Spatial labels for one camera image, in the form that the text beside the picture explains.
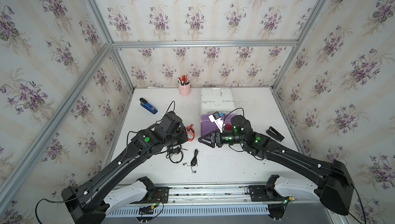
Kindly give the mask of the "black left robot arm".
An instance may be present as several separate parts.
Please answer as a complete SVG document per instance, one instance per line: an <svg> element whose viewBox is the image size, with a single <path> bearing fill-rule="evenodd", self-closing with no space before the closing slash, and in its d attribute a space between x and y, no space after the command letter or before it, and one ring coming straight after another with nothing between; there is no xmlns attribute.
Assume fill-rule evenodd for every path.
<svg viewBox="0 0 395 224"><path fill-rule="evenodd" d="M78 187L65 188L60 202L76 224L99 224L111 208L105 198L122 179L152 156L181 148L187 140L186 127L172 101L159 121L127 137L125 149L96 176Z"/></svg>

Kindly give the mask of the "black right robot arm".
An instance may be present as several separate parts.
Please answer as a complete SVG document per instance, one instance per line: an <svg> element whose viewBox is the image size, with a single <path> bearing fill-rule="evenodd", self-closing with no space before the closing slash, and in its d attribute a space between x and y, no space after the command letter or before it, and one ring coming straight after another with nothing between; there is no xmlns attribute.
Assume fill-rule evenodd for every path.
<svg viewBox="0 0 395 224"><path fill-rule="evenodd" d="M358 190L346 165L338 160L317 160L289 149L269 136L253 131L242 115L231 118L231 130L217 129L199 137L209 147L240 144L244 152L259 159L278 163L306 177L313 183L313 195L328 210L350 215L353 194Z"/></svg>

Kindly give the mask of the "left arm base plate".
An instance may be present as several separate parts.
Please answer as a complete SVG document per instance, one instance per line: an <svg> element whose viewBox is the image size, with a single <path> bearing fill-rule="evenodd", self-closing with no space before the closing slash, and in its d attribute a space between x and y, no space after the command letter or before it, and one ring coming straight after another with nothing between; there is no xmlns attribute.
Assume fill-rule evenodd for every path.
<svg viewBox="0 0 395 224"><path fill-rule="evenodd" d="M169 187L156 187L155 189L149 190L142 200L134 203L167 203L169 199L169 190Z"/></svg>

